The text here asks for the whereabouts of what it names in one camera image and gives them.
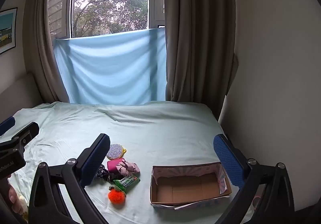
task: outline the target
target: framed picture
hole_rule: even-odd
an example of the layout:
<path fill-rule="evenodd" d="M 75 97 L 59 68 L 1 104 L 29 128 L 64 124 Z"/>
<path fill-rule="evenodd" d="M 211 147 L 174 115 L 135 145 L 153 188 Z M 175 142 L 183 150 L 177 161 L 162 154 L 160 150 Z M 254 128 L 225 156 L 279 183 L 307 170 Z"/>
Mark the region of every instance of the framed picture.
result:
<path fill-rule="evenodd" d="M 0 55 L 16 47 L 17 7 L 0 12 Z"/>

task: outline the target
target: blue gripper pad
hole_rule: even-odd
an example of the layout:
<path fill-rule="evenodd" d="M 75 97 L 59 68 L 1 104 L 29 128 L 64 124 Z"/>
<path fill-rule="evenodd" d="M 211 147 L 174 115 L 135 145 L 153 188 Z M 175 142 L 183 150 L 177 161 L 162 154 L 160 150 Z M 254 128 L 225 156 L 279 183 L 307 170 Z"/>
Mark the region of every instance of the blue gripper pad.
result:
<path fill-rule="evenodd" d="M 13 117 L 9 117 L 7 120 L 0 123 L 0 136 L 4 135 L 4 133 L 11 129 L 15 124 L 16 120 Z"/>
<path fill-rule="evenodd" d="M 91 146 L 89 149 L 93 148 L 90 155 L 84 162 L 81 171 L 81 180 L 80 185 L 81 187 L 88 186 L 92 183 L 96 173 L 102 164 L 106 154 L 110 148 L 110 139 L 109 136 L 103 134 L 104 136 L 100 139 L 100 141 L 95 145 L 95 147 Z"/>
<path fill-rule="evenodd" d="M 231 152 L 230 148 L 222 140 L 220 134 L 214 137 L 213 146 L 214 151 L 222 163 L 232 184 L 241 189 L 244 185 L 244 169 Z"/>

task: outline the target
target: pile of small items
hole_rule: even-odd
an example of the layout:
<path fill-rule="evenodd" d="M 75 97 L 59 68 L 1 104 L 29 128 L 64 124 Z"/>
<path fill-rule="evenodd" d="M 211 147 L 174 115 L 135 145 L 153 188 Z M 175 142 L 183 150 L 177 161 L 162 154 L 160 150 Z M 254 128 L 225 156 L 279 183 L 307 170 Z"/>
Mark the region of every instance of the pile of small items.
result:
<path fill-rule="evenodd" d="M 126 198 L 126 190 L 128 186 L 136 184 L 140 181 L 134 174 L 139 173 L 139 168 L 136 163 L 128 162 L 123 157 L 126 149 L 119 144 L 110 145 L 107 158 L 107 169 L 101 165 L 96 179 L 104 179 L 108 182 L 113 182 L 115 185 L 109 187 L 110 192 L 108 198 L 112 203 L 123 204 Z"/>

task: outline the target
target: brown curtain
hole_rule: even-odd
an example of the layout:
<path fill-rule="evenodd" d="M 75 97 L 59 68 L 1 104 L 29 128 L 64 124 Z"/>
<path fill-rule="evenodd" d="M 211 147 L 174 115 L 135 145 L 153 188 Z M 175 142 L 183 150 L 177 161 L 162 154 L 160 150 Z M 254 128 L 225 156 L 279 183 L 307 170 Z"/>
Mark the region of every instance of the brown curtain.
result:
<path fill-rule="evenodd" d="M 206 104 L 219 119 L 233 79 L 235 0 L 164 4 L 166 100 Z"/>
<path fill-rule="evenodd" d="M 69 102 L 53 52 L 49 32 L 48 0 L 26 0 L 23 16 L 23 55 L 47 103 Z"/>

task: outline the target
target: orange fluffy ball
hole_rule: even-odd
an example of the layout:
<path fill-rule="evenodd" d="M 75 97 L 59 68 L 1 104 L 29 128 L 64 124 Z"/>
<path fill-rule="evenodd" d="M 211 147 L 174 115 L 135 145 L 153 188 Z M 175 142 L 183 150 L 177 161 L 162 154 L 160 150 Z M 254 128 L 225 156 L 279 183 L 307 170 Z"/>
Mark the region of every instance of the orange fluffy ball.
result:
<path fill-rule="evenodd" d="M 112 189 L 108 193 L 108 199 L 115 204 L 122 204 L 125 202 L 125 194 L 122 191 Z"/>

